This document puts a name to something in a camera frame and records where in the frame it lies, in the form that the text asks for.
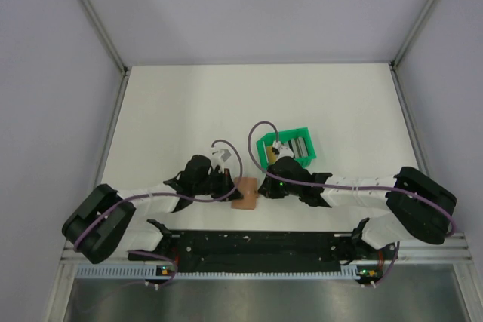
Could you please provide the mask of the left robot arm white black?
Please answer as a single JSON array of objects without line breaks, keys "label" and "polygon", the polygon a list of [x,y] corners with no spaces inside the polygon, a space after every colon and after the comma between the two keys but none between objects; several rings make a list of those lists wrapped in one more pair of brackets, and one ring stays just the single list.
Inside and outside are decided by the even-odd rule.
[{"label": "left robot arm white black", "polygon": [[171,241],[155,225],[157,213],[176,213],[194,202],[242,198],[223,157],[194,155],[171,179],[147,189],[116,190],[100,184],[64,222],[62,234],[89,262],[99,264],[114,252],[145,250],[165,258]]}]

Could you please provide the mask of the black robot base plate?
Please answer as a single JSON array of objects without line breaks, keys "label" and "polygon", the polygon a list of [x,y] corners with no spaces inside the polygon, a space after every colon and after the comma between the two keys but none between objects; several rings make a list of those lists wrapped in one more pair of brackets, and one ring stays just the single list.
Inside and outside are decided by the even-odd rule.
[{"label": "black robot base plate", "polygon": [[184,273],[333,272],[349,262],[392,259],[395,245],[374,249],[331,232],[172,230],[153,253],[174,260]]}]

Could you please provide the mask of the green plastic card bin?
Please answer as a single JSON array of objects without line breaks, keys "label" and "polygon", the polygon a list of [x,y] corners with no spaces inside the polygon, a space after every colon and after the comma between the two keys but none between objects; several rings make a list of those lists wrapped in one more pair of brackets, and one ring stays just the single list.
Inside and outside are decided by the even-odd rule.
[{"label": "green plastic card bin", "polygon": [[[288,147],[294,154],[294,159],[304,168],[307,168],[312,160],[316,159],[314,145],[307,127],[278,132],[279,141]],[[266,169],[276,160],[276,155],[269,151],[269,147],[275,142],[275,134],[267,133],[256,141],[256,148],[261,166]]]}]

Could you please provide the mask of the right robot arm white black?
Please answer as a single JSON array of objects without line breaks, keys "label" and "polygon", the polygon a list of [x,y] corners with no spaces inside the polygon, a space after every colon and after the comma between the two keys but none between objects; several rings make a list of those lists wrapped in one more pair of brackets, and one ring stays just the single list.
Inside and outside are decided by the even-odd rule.
[{"label": "right robot arm white black", "polygon": [[268,199],[294,195],[310,207],[383,211],[352,231],[352,249],[363,259],[399,241],[440,245],[456,231],[456,197],[413,167],[402,167],[393,176],[349,178],[311,173],[284,156],[268,167],[258,192]]}]

